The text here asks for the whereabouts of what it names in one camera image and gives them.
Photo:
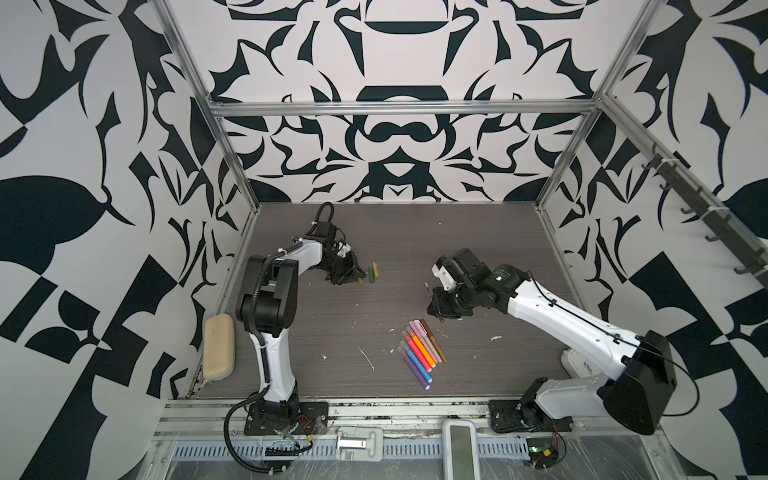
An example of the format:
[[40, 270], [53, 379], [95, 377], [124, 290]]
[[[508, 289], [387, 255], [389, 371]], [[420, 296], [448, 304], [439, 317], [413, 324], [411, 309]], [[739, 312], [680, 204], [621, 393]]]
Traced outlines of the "brown pen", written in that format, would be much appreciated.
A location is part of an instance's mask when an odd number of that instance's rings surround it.
[[446, 362], [447, 361], [446, 356], [442, 348], [440, 347], [439, 343], [437, 342], [437, 339], [433, 334], [432, 330], [429, 328], [428, 324], [426, 323], [426, 321], [424, 319], [419, 319], [418, 322], [421, 325], [421, 329], [424, 331], [425, 336], [430, 341], [433, 349], [435, 350], [436, 355], [439, 358], [439, 361]]

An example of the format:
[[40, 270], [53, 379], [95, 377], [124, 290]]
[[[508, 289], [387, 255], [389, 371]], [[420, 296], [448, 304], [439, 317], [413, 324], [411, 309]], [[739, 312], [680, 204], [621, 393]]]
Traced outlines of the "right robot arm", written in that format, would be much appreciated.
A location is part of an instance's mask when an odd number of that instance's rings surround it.
[[651, 435], [677, 387], [670, 342], [603, 321], [543, 287], [529, 272], [501, 264], [490, 269], [470, 250], [440, 257], [432, 267], [429, 315], [443, 319], [495, 309], [525, 321], [580, 354], [596, 369], [586, 377], [535, 379], [517, 400], [489, 403], [496, 433], [567, 430], [576, 417], [610, 417]]

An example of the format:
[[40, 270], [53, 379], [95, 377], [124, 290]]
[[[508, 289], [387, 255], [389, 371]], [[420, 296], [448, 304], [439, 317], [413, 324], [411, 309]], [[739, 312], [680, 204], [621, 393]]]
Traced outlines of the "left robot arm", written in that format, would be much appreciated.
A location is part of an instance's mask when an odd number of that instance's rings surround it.
[[308, 270], [321, 270], [333, 285], [365, 278], [343, 231], [333, 223], [335, 207], [321, 204], [310, 229], [291, 245], [245, 263], [236, 319], [251, 339], [259, 368], [252, 415], [293, 423], [299, 415], [297, 381], [290, 365], [289, 330], [298, 309], [298, 280]]

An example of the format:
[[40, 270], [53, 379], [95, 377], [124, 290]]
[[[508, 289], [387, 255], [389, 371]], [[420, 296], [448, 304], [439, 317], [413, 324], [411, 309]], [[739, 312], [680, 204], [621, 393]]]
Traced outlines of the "pink cream marker pen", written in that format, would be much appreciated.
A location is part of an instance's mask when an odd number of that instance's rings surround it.
[[443, 358], [442, 356], [437, 352], [434, 344], [432, 343], [429, 335], [427, 334], [426, 330], [423, 328], [423, 325], [421, 324], [421, 321], [419, 319], [413, 320], [410, 322], [411, 328], [416, 333], [416, 335], [419, 337], [421, 342], [424, 344], [426, 350], [430, 353], [432, 358], [436, 363], [442, 363]]

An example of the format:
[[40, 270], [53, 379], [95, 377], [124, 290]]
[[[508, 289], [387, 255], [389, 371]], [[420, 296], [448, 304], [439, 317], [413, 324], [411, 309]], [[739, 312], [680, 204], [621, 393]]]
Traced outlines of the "lilac marker pen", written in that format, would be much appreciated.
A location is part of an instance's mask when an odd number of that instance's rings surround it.
[[434, 360], [436, 364], [439, 364], [442, 362], [441, 357], [437, 354], [436, 350], [433, 348], [432, 344], [430, 343], [430, 340], [428, 339], [426, 333], [423, 331], [421, 327], [417, 325], [416, 321], [411, 321], [409, 323], [409, 326], [415, 333], [415, 335], [419, 338], [421, 343], [424, 345], [426, 351], [430, 354], [431, 358]]

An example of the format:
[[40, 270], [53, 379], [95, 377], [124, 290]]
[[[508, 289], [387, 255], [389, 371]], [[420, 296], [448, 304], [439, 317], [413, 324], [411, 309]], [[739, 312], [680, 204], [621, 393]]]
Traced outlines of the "orange marker pen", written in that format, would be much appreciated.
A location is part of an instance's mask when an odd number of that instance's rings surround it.
[[422, 357], [426, 360], [426, 362], [429, 364], [429, 366], [435, 367], [436, 366], [435, 360], [433, 359], [429, 351], [426, 349], [423, 342], [419, 339], [419, 337], [414, 332], [410, 332], [409, 335], [410, 335], [411, 341], [416, 345], [416, 348], [418, 349]]

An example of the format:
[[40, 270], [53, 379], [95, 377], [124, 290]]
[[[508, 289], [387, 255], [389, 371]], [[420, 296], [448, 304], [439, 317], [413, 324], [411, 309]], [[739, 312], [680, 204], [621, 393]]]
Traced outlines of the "red marker pen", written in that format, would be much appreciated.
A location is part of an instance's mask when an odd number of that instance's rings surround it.
[[408, 333], [405, 333], [405, 338], [410, 350], [416, 356], [417, 361], [424, 367], [427, 372], [431, 372], [433, 364], [427, 358], [426, 350], [420, 340], [415, 335]]

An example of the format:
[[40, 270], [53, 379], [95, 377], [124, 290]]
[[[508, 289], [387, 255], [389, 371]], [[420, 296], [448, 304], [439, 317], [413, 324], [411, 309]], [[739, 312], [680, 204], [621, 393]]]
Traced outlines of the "purple marker pen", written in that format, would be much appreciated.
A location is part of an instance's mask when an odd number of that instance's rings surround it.
[[401, 346], [398, 346], [396, 351], [401, 356], [406, 366], [410, 369], [411, 373], [414, 375], [414, 377], [419, 382], [421, 387], [424, 390], [429, 390], [430, 389], [429, 381], [422, 375], [419, 368], [413, 363], [413, 361], [410, 359], [406, 351]]

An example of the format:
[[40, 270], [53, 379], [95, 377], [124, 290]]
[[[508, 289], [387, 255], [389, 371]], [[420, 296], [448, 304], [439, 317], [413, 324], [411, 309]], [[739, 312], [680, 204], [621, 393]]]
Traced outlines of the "white round clock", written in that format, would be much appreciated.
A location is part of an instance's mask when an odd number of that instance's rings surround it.
[[560, 361], [571, 378], [586, 378], [595, 374], [593, 365], [582, 354], [571, 348], [562, 352]]

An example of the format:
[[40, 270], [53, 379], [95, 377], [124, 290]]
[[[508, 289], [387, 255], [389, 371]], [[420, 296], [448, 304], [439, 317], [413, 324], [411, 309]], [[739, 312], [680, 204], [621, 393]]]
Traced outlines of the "beige sponge pad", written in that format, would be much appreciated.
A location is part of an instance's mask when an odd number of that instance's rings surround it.
[[203, 331], [202, 374], [205, 381], [220, 381], [235, 369], [234, 320], [228, 314], [207, 319]]

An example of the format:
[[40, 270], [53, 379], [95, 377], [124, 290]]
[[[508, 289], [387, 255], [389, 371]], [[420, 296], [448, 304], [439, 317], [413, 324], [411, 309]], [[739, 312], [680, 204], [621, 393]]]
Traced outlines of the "white handheld device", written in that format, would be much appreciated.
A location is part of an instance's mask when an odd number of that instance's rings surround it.
[[479, 480], [479, 449], [475, 425], [449, 418], [442, 425], [443, 477], [448, 480]]

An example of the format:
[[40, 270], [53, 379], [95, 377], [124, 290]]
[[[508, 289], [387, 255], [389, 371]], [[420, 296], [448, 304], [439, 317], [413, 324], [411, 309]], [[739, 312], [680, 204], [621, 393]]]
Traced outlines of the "small circuit board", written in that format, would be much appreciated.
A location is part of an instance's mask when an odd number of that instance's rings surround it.
[[567, 443], [559, 435], [549, 438], [529, 438], [526, 465], [535, 470], [549, 470], [561, 463], [567, 456]]

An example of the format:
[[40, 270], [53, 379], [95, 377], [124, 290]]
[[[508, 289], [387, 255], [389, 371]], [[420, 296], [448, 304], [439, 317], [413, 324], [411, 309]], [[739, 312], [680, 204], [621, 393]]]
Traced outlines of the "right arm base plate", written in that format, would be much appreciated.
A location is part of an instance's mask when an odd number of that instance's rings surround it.
[[499, 434], [515, 432], [571, 432], [572, 418], [552, 419], [533, 401], [491, 400], [490, 428]]

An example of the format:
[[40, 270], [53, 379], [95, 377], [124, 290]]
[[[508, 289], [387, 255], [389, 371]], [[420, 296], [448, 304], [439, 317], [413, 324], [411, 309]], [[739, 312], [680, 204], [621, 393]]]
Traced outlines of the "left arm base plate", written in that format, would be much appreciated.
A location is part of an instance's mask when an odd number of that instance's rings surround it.
[[319, 434], [326, 430], [328, 417], [327, 402], [258, 400], [249, 406], [244, 434], [265, 436], [282, 430], [298, 434]]

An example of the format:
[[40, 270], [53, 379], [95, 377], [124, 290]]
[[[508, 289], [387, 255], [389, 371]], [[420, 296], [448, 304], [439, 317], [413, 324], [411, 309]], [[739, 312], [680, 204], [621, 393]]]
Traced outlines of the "aluminium frame crossbar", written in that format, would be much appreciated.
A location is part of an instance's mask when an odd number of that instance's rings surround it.
[[361, 101], [361, 102], [210, 102], [216, 117], [343, 116], [506, 113], [585, 113], [595, 106], [589, 99], [566, 100], [461, 100], [461, 101]]

